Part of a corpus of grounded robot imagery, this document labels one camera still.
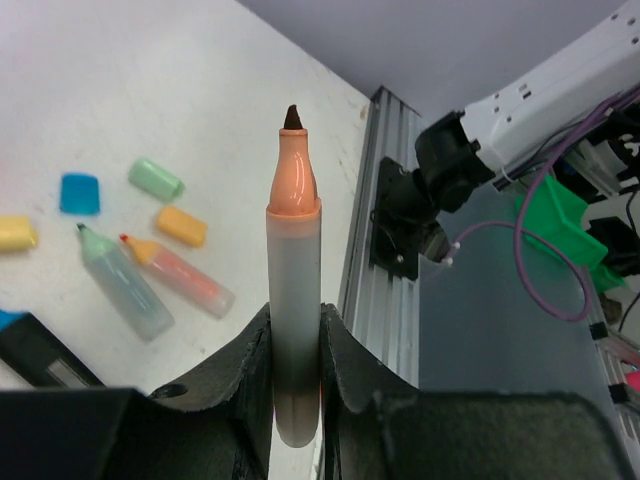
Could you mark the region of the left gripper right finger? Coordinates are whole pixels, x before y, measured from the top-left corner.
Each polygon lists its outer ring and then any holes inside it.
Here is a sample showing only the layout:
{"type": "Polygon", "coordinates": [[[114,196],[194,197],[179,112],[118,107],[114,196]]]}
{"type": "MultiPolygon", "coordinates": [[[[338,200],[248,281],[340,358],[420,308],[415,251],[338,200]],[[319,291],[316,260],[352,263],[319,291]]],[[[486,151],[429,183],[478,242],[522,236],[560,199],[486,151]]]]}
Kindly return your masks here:
{"type": "Polygon", "coordinates": [[[321,307],[327,479],[635,479],[618,435],[576,394],[427,393],[321,307]]]}

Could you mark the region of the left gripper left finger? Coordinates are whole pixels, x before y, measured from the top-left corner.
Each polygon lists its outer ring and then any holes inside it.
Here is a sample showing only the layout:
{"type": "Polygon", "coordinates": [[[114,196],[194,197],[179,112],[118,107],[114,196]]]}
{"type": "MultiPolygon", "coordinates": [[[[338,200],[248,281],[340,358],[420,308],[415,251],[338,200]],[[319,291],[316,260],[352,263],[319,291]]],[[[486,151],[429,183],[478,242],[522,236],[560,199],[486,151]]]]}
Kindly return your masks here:
{"type": "Polygon", "coordinates": [[[150,395],[42,387],[1,395],[5,479],[264,479],[271,332],[260,310],[223,348],[150,395]]]}

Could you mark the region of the pastel green highlighter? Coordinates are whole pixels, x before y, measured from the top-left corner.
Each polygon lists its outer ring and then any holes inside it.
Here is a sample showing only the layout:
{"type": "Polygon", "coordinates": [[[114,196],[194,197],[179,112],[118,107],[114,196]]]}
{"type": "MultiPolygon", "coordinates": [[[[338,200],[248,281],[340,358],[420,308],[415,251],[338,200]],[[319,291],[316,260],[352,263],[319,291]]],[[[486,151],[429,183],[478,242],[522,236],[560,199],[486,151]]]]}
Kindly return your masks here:
{"type": "Polygon", "coordinates": [[[121,248],[84,223],[76,227],[86,269],[136,335],[151,342],[172,328],[173,315],[121,248]]]}

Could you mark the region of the pastel orange highlighter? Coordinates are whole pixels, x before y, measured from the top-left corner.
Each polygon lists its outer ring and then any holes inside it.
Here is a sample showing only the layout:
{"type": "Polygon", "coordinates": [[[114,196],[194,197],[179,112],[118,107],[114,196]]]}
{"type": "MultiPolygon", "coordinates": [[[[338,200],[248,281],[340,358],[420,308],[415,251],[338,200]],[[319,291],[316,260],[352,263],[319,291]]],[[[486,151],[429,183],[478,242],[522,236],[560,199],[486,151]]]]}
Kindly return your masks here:
{"type": "Polygon", "coordinates": [[[173,251],[128,234],[119,238],[142,267],[183,297],[218,318],[230,311],[235,295],[173,251]]]}

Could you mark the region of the blue black highlighter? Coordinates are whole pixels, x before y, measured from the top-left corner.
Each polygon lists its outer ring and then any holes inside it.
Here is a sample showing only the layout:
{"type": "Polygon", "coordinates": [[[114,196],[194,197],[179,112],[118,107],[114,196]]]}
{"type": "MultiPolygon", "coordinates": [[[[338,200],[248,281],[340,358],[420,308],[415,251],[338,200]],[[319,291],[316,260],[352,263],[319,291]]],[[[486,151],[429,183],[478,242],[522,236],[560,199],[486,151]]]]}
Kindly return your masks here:
{"type": "Polygon", "coordinates": [[[104,383],[30,312],[1,311],[1,360],[30,385],[73,389],[104,383]]]}

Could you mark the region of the pastel orange cap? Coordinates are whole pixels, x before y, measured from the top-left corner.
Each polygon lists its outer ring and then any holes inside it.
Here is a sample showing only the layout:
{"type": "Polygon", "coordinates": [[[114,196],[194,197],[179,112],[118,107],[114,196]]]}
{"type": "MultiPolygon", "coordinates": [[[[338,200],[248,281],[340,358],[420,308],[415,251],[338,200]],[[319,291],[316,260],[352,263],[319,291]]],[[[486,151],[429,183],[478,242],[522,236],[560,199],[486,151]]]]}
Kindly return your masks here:
{"type": "Polygon", "coordinates": [[[156,215],[155,226],[190,247],[202,247],[206,242],[208,225],[175,206],[162,208],[156,215]]]}

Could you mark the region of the peach cap clear highlighter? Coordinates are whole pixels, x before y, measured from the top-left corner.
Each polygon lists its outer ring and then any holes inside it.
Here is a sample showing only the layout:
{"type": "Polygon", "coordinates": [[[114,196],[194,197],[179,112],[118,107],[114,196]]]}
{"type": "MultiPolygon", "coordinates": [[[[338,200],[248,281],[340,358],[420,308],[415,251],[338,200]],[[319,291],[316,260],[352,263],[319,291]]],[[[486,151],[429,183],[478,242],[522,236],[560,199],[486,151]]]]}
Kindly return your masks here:
{"type": "Polygon", "coordinates": [[[266,207],[273,404],[281,440],[301,448],[319,423],[322,202],[297,107],[279,130],[266,207]]]}

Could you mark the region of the pastel green cap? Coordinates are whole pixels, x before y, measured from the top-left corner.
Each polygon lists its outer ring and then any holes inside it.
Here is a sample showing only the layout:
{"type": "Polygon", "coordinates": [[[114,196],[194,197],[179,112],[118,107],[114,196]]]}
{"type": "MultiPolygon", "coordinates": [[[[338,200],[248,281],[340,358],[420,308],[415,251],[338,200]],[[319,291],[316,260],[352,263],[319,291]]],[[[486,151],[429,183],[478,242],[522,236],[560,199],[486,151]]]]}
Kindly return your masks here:
{"type": "Polygon", "coordinates": [[[185,190],[179,177],[148,158],[138,158],[132,164],[128,181],[163,203],[174,201],[185,190]]]}

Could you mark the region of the blue cap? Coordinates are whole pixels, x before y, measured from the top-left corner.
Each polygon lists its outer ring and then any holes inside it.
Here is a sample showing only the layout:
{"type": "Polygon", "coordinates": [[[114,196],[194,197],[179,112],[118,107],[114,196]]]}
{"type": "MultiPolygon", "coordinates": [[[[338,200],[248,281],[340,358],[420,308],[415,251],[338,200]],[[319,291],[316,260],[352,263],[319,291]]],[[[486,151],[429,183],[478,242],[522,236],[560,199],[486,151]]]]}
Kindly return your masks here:
{"type": "Polygon", "coordinates": [[[83,173],[64,173],[61,176],[59,210],[73,215],[98,215],[101,212],[98,178],[83,173]]]}

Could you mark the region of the pastel yellow cap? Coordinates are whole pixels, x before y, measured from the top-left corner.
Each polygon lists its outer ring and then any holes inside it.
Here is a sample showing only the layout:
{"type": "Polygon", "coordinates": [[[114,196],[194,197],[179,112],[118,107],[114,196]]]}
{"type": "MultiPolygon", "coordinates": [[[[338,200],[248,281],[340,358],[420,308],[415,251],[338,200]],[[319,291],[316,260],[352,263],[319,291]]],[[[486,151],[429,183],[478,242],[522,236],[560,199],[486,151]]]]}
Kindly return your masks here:
{"type": "Polygon", "coordinates": [[[39,237],[30,219],[23,215],[2,215],[0,218],[0,251],[20,252],[35,248],[39,237]]]}

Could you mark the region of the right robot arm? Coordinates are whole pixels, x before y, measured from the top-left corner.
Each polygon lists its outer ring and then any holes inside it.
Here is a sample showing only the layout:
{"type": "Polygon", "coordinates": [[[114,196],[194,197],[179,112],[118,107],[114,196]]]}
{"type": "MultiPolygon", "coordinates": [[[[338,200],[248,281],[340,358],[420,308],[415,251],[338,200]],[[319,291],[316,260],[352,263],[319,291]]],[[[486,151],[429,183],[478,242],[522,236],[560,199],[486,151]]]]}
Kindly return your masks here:
{"type": "Polygon", "coordinates": [[[417,190],[434,213],[526,162],[549,138],[639,87],[639,4],[616,12],[512,84],[455,110],[415,142],[417,190]]]}

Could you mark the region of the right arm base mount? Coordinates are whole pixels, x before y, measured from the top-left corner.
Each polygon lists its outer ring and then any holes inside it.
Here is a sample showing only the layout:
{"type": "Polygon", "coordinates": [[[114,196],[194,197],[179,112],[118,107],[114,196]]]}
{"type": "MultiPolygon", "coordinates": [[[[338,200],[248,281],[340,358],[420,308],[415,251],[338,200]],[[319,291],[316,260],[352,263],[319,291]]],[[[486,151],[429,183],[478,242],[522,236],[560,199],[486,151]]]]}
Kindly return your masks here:
{"type": "Polygon", "coordinates": [[[378,167],[372,222],[370,262],[389,275],[414,281],[419,259],[439,261],[448,246],[436,221],[437,210],[425,195],[420,171],[404,168],[389,157],[378,167]]]}

